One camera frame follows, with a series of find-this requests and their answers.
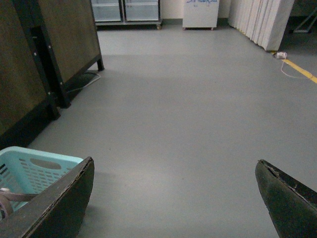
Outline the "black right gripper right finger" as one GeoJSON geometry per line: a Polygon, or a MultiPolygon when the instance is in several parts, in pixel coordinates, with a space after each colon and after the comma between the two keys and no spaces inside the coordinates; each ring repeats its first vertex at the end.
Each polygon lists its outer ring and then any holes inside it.
{"type": "Polygon", "coordinates": [[[255,176],[261,197],[280,238],[317,236],[317,192],[266,160],[255,176]]]}

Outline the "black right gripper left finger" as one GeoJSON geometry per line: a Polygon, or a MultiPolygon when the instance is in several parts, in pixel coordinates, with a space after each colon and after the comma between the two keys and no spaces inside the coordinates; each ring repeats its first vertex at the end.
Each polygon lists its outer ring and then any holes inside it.
{"type": "Polygon", "coordinates": [[[2,238],[75,238],[92,193],[95,165],[87,157],[0,222],[2,238]]]}

